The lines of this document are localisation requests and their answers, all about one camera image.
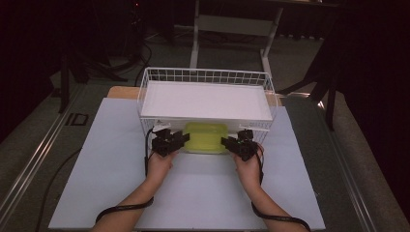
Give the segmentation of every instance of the white paper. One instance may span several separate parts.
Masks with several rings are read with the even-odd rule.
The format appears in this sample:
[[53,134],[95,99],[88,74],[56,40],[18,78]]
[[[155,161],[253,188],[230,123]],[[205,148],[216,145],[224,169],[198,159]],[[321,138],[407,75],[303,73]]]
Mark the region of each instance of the white paper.
[[262,86],[149,81],[142,118],[272,121]]
[[[264,140],[263,188],[290,215],[324,229],[298,143],[284,107]],[[144,134],[136,101],[104,99],[49,224],[89,229],[144,180]],[[265,229],[228,155],[180,153],[144,211],[138,230]]]

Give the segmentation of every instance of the green lid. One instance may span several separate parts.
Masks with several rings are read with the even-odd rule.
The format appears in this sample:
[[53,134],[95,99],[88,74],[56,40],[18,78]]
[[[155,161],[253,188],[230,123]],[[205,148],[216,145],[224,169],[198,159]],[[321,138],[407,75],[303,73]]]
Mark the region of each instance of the green lid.
[[225,124],[187,123],[184,134],[190,134],[190,141],[185,149],[192,153],[219,154],[225,152],[220,143],[222,137],[227,138],[228,128]]

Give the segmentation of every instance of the white wire basket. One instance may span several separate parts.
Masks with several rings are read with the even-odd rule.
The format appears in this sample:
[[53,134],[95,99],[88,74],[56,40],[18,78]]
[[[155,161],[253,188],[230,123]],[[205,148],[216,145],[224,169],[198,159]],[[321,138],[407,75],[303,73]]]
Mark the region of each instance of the white wire basket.
[[190,122],[220,123],[230,135],[253,130],[261,144],[277,106],[266,72],[147,68],[137,97],[144,134],[154,126],[179,131]]

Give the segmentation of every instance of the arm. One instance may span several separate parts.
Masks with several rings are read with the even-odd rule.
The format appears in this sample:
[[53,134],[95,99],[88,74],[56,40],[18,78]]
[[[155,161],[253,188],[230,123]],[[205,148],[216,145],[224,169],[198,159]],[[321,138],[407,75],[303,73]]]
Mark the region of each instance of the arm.
[[[236,163],[239,180],[256,209],[264,215],[290,217],[260,186],[258,157],[253,156],[248,161],[242,161],[239,156],[233,154],[233,159]],[[270,219],[263,219],[263,221],[269,231],[307,231],[303,225],[298,223]]]
[[[118,205],[135,205],[149,201],[160,188],[169,169],[172,167],[172,160],[176,154],[175,152],[163,158],[154,153],[148,161],[148,174],[145,181]],[[144,209],[140,209],[105,215],[94,225],[91,231],[132,231],[143,212]]]

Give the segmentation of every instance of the black cable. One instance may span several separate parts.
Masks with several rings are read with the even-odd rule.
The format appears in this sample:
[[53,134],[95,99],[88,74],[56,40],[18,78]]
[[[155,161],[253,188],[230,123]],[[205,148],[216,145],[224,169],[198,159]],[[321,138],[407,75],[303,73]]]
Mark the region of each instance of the black cable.
[[57,176],[57,174],[60,172],[60,170],[63,168],[63,166],[69,161],[71,160],[73,157],[75,157],[75,155],[77,155],[79,152],[81,151],[81,148],[76,150],[74,153],[72,153],[68,158],[66,158],[66,160],[64,160],[64,162],[58,167],[57,171],[54,173],[54,175],[52,176],[50,182],[48,183],[48,186],[45,190],[45,194],[43,197],[43,202],[42,202],[42,207],[40,209],[40,213],[39,213],[39,218],[37,219],[37,225],[36,225],[36,232],[39,231],[40,229],[40,225],[42,223],[42,217],[43,217],[43,212],[44,212],[44,206],[45,206],[45,201],[48,197],[48,192],[51,188],[52,183],[54,182],[55,177]]
[[96,218],[96,223],[99,222],[99,220],[107,214],[121,212],[121,211],[144,209],[144,208],[151,206],[153,202],[154,202],[154,197],[152,197],[149,201],[142,203],[142,204],[110,207],[108,209],[103,210],[101,213],[99,213],[99,215]]
[[[261,154],[261,158],[265,159],[265,158],[263,157],[263,149],[262,149],[262,147],[261,147],[258,143],[255,143],[255,144],[258,146],[258,149],[259,149],[260,152],[262,153],[262,154]],[[257,159],[257,160],[258,160],[258,163],[259,163],[259,184],[262,185],[262,180],[263,180],[263,170],[262,170],[262,168],[263,168],[263,161],[264,161],[264,160],[261,160],[261,159]],[[284,222],[299,223],[299,224],[302,224],[307,231],[310,231],[310,227],[308,226],[308,224],[307,224],[304,220],[302,220],[302,219],[300,219],[300,218],[296,218],[296,217],[285,217],[285,216],[269,216],[269,215],[264,215],[264,214],[260,213],[260,212],[256,209],[256,207],[253,205],[253,202],[251,203],[251,205],[252,205],[253,212],[254,212],[258,217],[260,217],[260,218],[270,219],[270,220],[277,220],[277,221],[284,221]]]
[[293,222],[293,223],[298,223],[304,226],[304,228],[310,232],[310,227],[308,226],[308,224],[297,217],[286,217],[286,216],[270,216],[270,215],[264,215],[262,213],[260,213],[256,207],[253,205],[253,203],[251,203],[252,205],[252,209],[253,212],[260,218],[264,218],[264,219],[269,219],[269,220],[277,220],[277,221],[283,221],[283,222]]
[[148,156],[148,140],[150,137],[150,133],[152,133],[154,128],[151,128],[147,131],[147,134],[145,134],[145,157],[144,157],[144,163],[145,163],[145,176],[148,174],[148,160],[150,159]]
[[[148,174],[148,140],[150,138],[150,134],[153,132],[154,128],[151,128],[147,131],[145,134],[145,157],[144,157],[144,163],[145,163],[145,176]],[[154,202],[154,197],[152,197],[149,201],[142,203],[142,204],[136,204],[136,205],[124,205],[124,206],[114,206],[110,207],[108,209],[105,209],[99,213],[99,215],[96,218],[96,223],[105,215],[115,213],[115,212],[120,212],[120,211],[129,211],[129,210],[140,210],[147,208],[151,206]]]

